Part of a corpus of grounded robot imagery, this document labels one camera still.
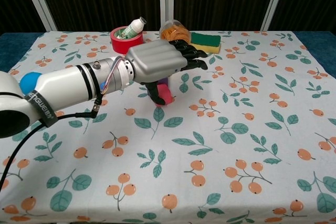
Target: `robotic hand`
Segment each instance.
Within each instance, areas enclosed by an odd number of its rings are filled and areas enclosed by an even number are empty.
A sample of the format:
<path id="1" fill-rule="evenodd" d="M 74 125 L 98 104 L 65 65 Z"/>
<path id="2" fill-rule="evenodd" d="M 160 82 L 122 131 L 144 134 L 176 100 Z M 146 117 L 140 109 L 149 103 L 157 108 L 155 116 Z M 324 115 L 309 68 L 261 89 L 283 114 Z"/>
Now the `robotic hand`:
<path id="1" fill-rule="evenodd" d="M 179 71 L 206 70 L 198 57 L 207 54 L 184 40 L 156 40 L 130 48 L 124 59 L 84 63 L 42 74 L 34 81 L 23 77 L 20 86 L 14 77 L 0 72 L 0 138 L 15 135 L 38 120 L 50 127 L 58 120 L 55 111 L 92 98 L 96 98 L 92 111 L 97 115 L 102 96 L 126 88 L 131 80 L 144 84 L 150 98 L 164 105 L 157 82 Z M 24 94 L 20 87 L 30 88 Z"/>

